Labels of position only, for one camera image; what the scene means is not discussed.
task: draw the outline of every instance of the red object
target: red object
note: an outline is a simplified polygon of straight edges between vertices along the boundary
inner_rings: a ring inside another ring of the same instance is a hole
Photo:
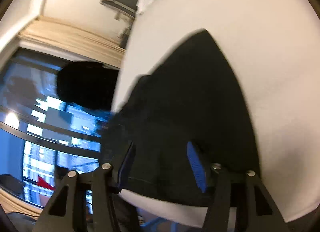
[[[45,188],[45,189],[50,189],[50,190],[55,190],[55,187],[49,185],[44,179],[42,179],[39,175],[38,175],[38,182],[37,185]]]

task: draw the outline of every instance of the folded black fabric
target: folded black fabric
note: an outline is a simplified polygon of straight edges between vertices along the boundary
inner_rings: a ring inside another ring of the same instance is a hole
[[[147,197],[207,206],[208,195],[197,187],[186,155],[188,141],[213,163],[260,173],[241,88],[205,30],[138,80],[128,102],[108,123],[100,162],[110,161],[126,139],[136,145],[136,156],[125,188]]]

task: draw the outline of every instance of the window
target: window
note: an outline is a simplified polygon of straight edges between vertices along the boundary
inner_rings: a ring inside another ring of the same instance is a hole
[[[56,75],[67,63],[19,49],[1,72],[0,148],[1,157],[8,160],[0,159],[0,174],[24,181],[22,198],[39,206],[46,204],[53,190],[39,186],[38,180],[41,177],[53,189],[55,166],[79,173],[99,166],[102,127],[111,117],[110,112],[59,100]],[[91,202],[90,192],[87,201]]]

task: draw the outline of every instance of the silver screw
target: silver screw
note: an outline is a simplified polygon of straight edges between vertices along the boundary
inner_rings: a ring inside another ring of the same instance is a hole
[[[256,173],[254,171],[247,171],[247,175],[250,176],[250,177],[253,177],[256,175]]]
[[[77,175],[77,173],[76,173],[75,171],[70,171],[70,172],[68,172],[68,176],[69,176],[70,178],[75,177],[76,175]]]
[[[221,169],[221,164],[219,164],[219,163],[213,163],[213,164],[211,165],[211,167],[212,167],[213,169],[215,169],[215,170],[220,170],[220,169]]]
[[[110,169],[110,168],[111,168],[111,164],[109,164],[109,163],[104,163],[104,164],[101,166],[101,168],[104,169],[104,170]]]

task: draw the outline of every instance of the blue object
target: blue object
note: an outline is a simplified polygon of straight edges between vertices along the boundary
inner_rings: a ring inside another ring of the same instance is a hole
[[[187,157],[189,159],[189,163],[193,171],[193,176],[196,179],[198,188],[201,189],[202,192],[205,192],[207,188],[205,170],[201,164],[199,156],[192,142],[187,143]]]

